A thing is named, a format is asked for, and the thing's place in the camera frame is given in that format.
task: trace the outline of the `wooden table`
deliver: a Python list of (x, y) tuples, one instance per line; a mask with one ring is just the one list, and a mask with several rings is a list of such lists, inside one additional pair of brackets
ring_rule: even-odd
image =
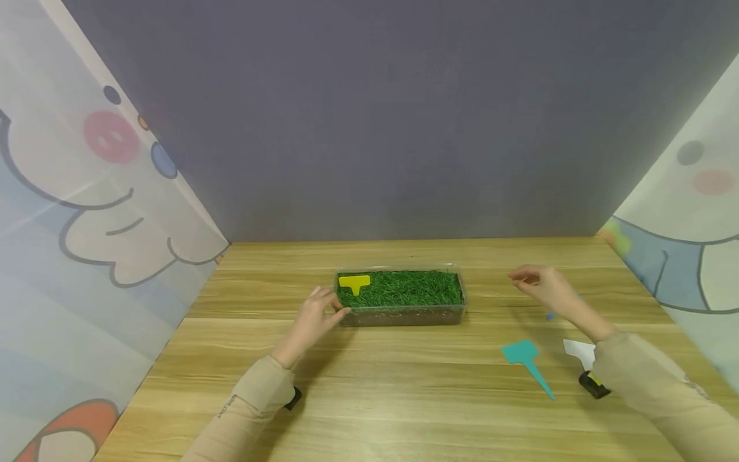
[[(299, 365), (305, 394), (281, 411), (250, 460), (677, 461), (620, 397), (596, 401), (562, 339), (586, 341), (509, 283), (523, 263), (563, 270), (625, 330), (672, 356), (737, 415), (739, 399), (598, 238), (234, 244), (177, 329), (96, 460), (175, 461), (250, 364), (341, 266), (454, 262), (469, 307), (439, 327), (337, 328)], [(551, 401), (500, 348), (531, 339)]]

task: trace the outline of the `hand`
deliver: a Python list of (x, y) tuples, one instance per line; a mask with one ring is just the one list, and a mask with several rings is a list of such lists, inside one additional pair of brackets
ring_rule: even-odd
[(554, 268), (523, 265), (511, 271), (508, 277), (513, 279), (518, 290), (567, 320), (572, 320), (574, 311), (585, 304), (562, 273)]
[[(324, 310), (328, 305), (336, 312), (327, 315)], [(306, 351), (350, 311), (351, 308), (341, 306), (333, 289), (318, 286), (298, 309), (290, 332), (274, 347), (272, 357), (285, 369), (292, 368)]]

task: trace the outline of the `plant marker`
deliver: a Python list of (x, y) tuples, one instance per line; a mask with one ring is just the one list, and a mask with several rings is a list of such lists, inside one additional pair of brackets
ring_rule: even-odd
[(554, 394), (552, 394), (552, 390), (549, 389), (547, 381), (544, 380), (544, 377), (542, 377), (537, 366), (534, 364), (534, 357), (538, 354), (539, 351), (537, 350), (537, 347), (531, 343), (531, 340), (522, 340), (521, 342), (516, 342), (503, 347), (503, 355), (508, 359), (508, 362), (510, 364), (521, 363), (526, 366), (528, 372), (539, 382), (539, 385), (541, 385), (544, 391), (546, 391), (549, 398), (554, 399)]
[(354, 296), (359, 296), (359, 289), (370, 284), (372, 284), (372, 280), (368, 274), (361, 276), (342, 276), (338, 278), (338, 286), (351, 288)]

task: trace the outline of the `green grass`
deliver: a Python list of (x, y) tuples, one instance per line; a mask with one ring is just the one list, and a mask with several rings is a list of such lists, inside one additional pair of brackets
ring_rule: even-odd
[(369, 274), (372, 284), (365, 285), (359, 296), (352, 289), (339, 287), (339, 301), (346, 307), (408, 307), (461, 305), (464, 302), (460, 280), (455, 273), (443, 271), (367, 271), (339, 273), (341, 276)]

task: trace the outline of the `purple-gray backdrop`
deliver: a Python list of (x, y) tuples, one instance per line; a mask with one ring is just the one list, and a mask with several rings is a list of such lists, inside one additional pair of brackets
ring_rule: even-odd
[(739, 1), (64, 0), (230, 240), (593, 234)]

